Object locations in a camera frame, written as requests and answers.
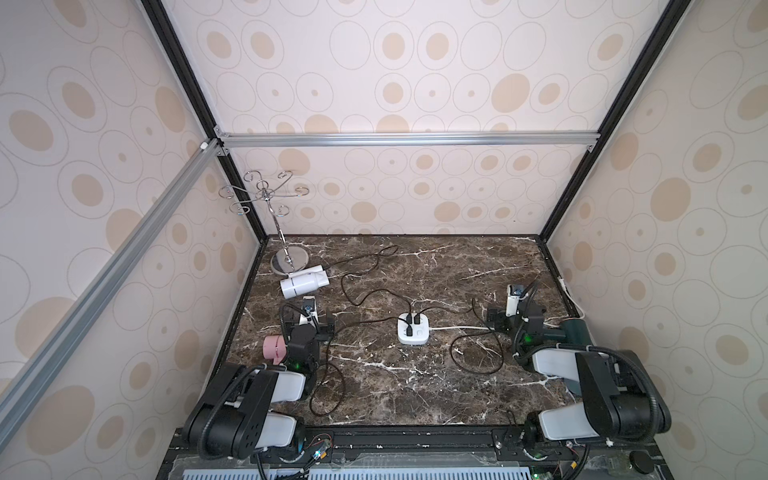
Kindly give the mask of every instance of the metal grill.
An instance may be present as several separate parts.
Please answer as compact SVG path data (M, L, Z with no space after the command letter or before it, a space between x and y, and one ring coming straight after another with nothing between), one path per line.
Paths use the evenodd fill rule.
M290 475L296 470L271 469L267 480ZM260 480L250 468L186 470L184 480ZM528 467L454 468L345 468L310 470L309 480L531 480Z

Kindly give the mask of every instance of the marble surface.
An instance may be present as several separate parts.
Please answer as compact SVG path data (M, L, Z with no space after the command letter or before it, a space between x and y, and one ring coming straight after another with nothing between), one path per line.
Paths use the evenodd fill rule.
M533 239L333 236L288 240L308 249L310 266L329 266L398 245L397 253L382 258L371 273L347 277L345 287L354 300L370 290L387 288L410 298L415 311L443 306L458 312L468 310L474 297L477 314L485 318L488 305L505 305L508 283L528 284L540 276L536 298L547 309L545 318L552 323L567 318L554 279ZM269 259L277 249L278 243L270 241L230 349L231 362L263 362L264 336L280 333L280 278L269 267ZM344 328L406 311L407 305L389 293L374 293L361 306L350 305L344 297L341 276L365 270L375 261L373 257L330 267L330 285L315 292L321 313L336 318L339 334L330 347L330 361L344 375L343 403L327 416L312 414L307 401L280 404L275 406L276 411L301 415L308 425L505 424L510 418L507 411L522 423L530 411L574 401L560 379L529 373L517 366L509 353L511 342L504 335L499 336L504 366L491 375L475 375L457 368L449 355L449 344L463 333L481 330L433 330L426 345L405 346L397 339L394 320ZM300 299L292 303L299 305ZM431 310L425 314L431 327L481 325L472 313ZM454 348L456 359L475 371L490 371L501 362L493 335L461 339ZM316 393L315 410L327 412L338 401L339 392L339 375L331 369Z

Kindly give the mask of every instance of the white power strip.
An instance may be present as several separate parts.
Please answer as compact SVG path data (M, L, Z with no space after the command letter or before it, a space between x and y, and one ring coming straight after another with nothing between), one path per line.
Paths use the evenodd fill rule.
M427 343L429 339L429 319L427 315L421 313L421 323L419 325L415 323L411 325L412 336L406 335L406 330L408 329L408 323L405 322L406 318L408 318L408 313L403 313L400 316L400 320L397 321L397 339L400 340L400 343L403 345L424 345Z

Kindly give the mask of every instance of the black cable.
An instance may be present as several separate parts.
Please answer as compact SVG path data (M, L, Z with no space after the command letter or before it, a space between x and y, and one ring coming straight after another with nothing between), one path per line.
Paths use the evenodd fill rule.
M576 468L571 470L570 474L563 475L562 480L574 480L574 478L578 477L581 471L584 470L584 466L587 464L587 460L589 460L590 450L592 450L592 447L589 444L584 446L584 453L581 455L581 460L579 460L578 464L576 464Z
M382 257L391 257L395 253L397 253L397 250L399 250L399 249L400 249L400 245L390 245L389 247L384 247L384 248L382 248L381 250L379 250L378 252L375 252L375 253L364 253L363 255L358 255L357 257L345 258L344 260L339 260L338 262L329 263L329 264L326 265L325 270L330 270L332 267L334 267L336 265L340 265L342 263L352 262L354 260L361 260L363 258L368 258L368 257L376 257L376 265L374 265L373 268L371 269L371 270L373 270L374 268L376 268L379 265L379 260Z
M360 322L347 323L346 325L342 326L340 329L338 329L337 331L334 332L333 336L328 340L328 343L326 344L326 361L322 365L320 365L320 366L325 366L326 367L325 370L323 371L323 377L320 379L320 381L317 383L315 389L310 394L309 407L310 407L310 411L312 412L312 414L314 414L315 416L318 416L318 417L328 416L328 415L334 413L341 406L341 404L344 402L344 399L346 397L346 379L344 378L344 374L342 373L341 369L338 366L336 366L335 364L333 364L333 363L331 363L329 361L329 357L330 357L330 353L329 352L330 352L330 348L331 348L331 342L336 338L336 335L338 335L343 330L346 330L346 329L348 329L348 328L350 328L352 326L360 326L360 325L365 325L367 323L379 323L379 322L385 322L387 320L397 320L397 319L400 319L400 318L397 317L397 316L388 316L386 318L378 319L378 320L363 320L363 321L360 321ZM333 406L333 408L331 410L329 410L328 412L325 412L325 413L318 413L315 410L314 406L313 406L313 402L315 400L315 395L317 394L317 390L319 390L319 388L321 386L323 386L323 382L326 381L326 377L328 376L328 367L333 368L334 370L336 370L337 373L339 373L339 378L341 379L341 388L342 388L341 396L339 396L339 401L336 402L336 404Z
M261 480L266 480L266 473L264 473L264 465L261 463L261 452L256 453L256 467L259 469L259 476Z
M379 250L378 252L375 252L375 253L365 253L363 255L358 255L357 257L350 257L350 258L346 258L344 260L339 260L338 262L335 262L335 263L331 263L328 266L328 269L330 269L333 266L340 265L341 263L347 263L347 262L351 262L353 260L360 260L360 259L368 258L368 257L375 257L376 258L376 262L371 267L366 268L364 270L360 270L358 272L345 272L345 273L341 274L341 291L344 294L344 297L346 297L347 301L349 301L349 303L351 303L352 305L354 305L354 306L361 306L368 299L368 297L370 297L374 293L387 292L390 295L392 295L392 296L394 296L396 298L399 298L400 300L405 302L406 305L408 305L408 314L412 315L413 314L413 307L412 307L411 301L406 299L403 295L400 295L399 293L395 293L395 292L391 291L390 289L378 288L378 289L375 289L375 290L371 290L370 292L366 293L362 297L362 299L360 299L358 301L355 301L355 300L352 300L352 297L346 291L346 287L344 286L344 282L347 279L347 277L352 276L352 275L353 276L362 276L362 275L366 275L367 273L371 273L372 271L374 271L375 269L377 269L379 267L379 264L381 263L381 259L382 258L391 257L391 256L395 255L399 249L400 249L400 245L390 245L389 247L384 247L384 248L382 248L381 250Z
M501 370L501 369L502 369L502 367L504 366L504 347L502 347L502 341L501 341L501 340L498 338L498 332L496 332L495 330L491 329L491 327L490 327L490 326L486 325L486 324L485 324L485 322L483 322L483 321L482 321L482 319L480 318L480 316L479 316L479 315L477 314L477 312L475 311L475 299L474 299L474 298L472 298L472 308L471 308L470 310L472 311L472 313L474 313L474 314L475 314L475 317L476 317L478 320L480 320L480 323L481 323L481 325L483 325L485 328L487 328L487 329L488 329L488 332L482 332L482 333L466 333L466 334L464 334L464 335L460 335L460 336L457 336L456 338L454 338L454 339L453 339L453 341L451 342L451 345L448 347L448 353L449 353L449 355L451 356L451 360L453 360L454 364L455 364L457 367L459 367L461 370L464 370L464 371L465 371L465 372L467 372L467 373L471 373L472 375L492 375L492 374L494 374L494 373L498 372L499 370ZM457 341L459 341L460 339L465 339L465 338L472 338L472 337L476 337L476 336L485 336L485 335L491 335L491 334L493 335L493 338L495 338L495 339L496 339L496 343L497 343L497 345L498 345L498 353L499 353L499 358L501 358L501 362L498 364L498 366L497 366L497 367L495 367L493 370L491 370L491 371L489 371L489 372L479 372L479 371L476 371L476 370L472 370L472 369L468 369L468 368L466 368L466 367L464 367L464 366L461 366L461 365L460 365L460 364L459 364L459 363L456 361L456 357L453 355L453 346L454 346L454 344L455 344Z
M520 298L525 299L525 296L528 295L528 298L525 300L525 309L520 312L519 320L520 325L518 325L518 329L515 330L515 335L512 337L512 356L516 356L518 354L518 347L520 346L520 338L523 336L523 330L525 330L525 320L524 318L527 318L528 314L528 308L531 306L531 303L533 302L533 298L536 296L536 293L538 292L538 275L536 278L533 279L531 283L528 284L527 287L525 287L525 290L523 290L523 293L521 293Z
M227 401L230 395L232 395L232 392L240 386L240 384L243 383L243 381L248 378L248 375L255 372L259 366L252 366L250 368L247 368L243 370L241 374L235 378L235 380L232 381L232 383L229 384L227 389L224 390L224 393L221 394L221 397L216 401L216 404L214 407L208 412L208 418L205 422L205 425L203 426L203 430L200 431L200 438L197 439L197 454L202 458L203 460L216 460L217 458L224 457L224 454L221 455L211 455L208 453L208 450L205 446L207 440L208 440L208 434L210 433L210 428L214 424L214 419L216 418L216 414L221 410L221 407L224 405L224 403Z
M298 312L299 315L303 315L304 312L298 307L291 305L290 303L283 303L280 305L280 309L278 310L280 314L280 332L283 334L283 341L285 341L285 344L288 345L288 328L285 324L285 309L291 309L295 312Z
M325 366L325 369L323 370L323 377L315 385L315 389L310 394L310 403L309 403L310 412L312 412L312 414L318 417L325 417L334 413L341 406L342 402L344 401L344 396L346 395L346 380L344 379L344 374L341 372L341 369L338 366L334 365L329 360L329 351L331 348L331 342L333 341L334 338L336 338L336 333L334 333L331 336L331 338L328 339L328 343L326 344L326 361L324 364L321 365L321 366ZM328 367L333 367L333 369L336 370L337 373L339 373L339 378L341 379L341 395L339 396L339 401L336 402L336 404L333 406L331 410L325 413L318 413L313 407L313 403L315 401L315 395L317 394L317 390L319 390L319 388L323 386L323 382L326 381L326 377L328 376Z
M632 373L635 374L638 380L640 380L640 384L643 387L643 390L645 390L646 397L648 397L648 406L650 407L650 421L648 422L648 428L643 432L643 435L640 435L639 437L635 439L626 439L630 440L632 442L636 443L648 443L652 442L654 440L654 435L658 433L659 425L661 422L661 407L659 404L659 399L656 396L656 387L654 386L653 380L650 379L648 374L643 370L641 367L635 364L634 360L629 358L628 356L624 355L621 352L617 352L616 350L607 349L601 346L586 346L586 345L574 345L570 343L556 343L556 344L545 344L540 345L532 348L523 356L520 356L518 358L518 363L521 365L525 365L528 363L528 361L531 359L531 357L542 350L545 349L566 349L566 350L579 350L579 351L586 351L586 352L596 352L596 353L605 353L606 355L612 356L615 359L621 361L624 363L627 367L629 367L630 370L632 370Z
M473 298L472 299L472 306L470 306L468 309L463 310L461 312L455 312L455 311L453 311L451 309L445 308L444 306L437 306L437 305L435 305L435 306L428 306L428 307L426 307L424 309L421 309L419 311L419 313L417 313L416 315L419 316L419 315L421 315L422 313L424 313L424 312L426 312L428 310L443 310L444 312L453 313L454 315L465 315L465 314L470 313L471 311L473 311L473 309L475 308L474 302L475 302L475 299Z

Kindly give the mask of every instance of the patterned wallpaper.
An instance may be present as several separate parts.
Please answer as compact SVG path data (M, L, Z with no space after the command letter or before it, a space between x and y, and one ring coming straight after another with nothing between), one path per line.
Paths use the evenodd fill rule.
M275 199L285 233L538 233L584 156L584 145L236 148L241 171L295 176ZM253 189L255 182L248 185ZM268 233L264 202L257 212Z
M237 133L587 130L664 0L165 0Z
M673 415L677 480L768 472L768 2L701 2L550 242Z
M154 480L257 241L213 160L0 455L0 479Z
M0 391L201 142L130 0L0 3Z
M0 391L201 142L131 0L0 2ZM155 477L256 241L211 164L0 455L0 479Z

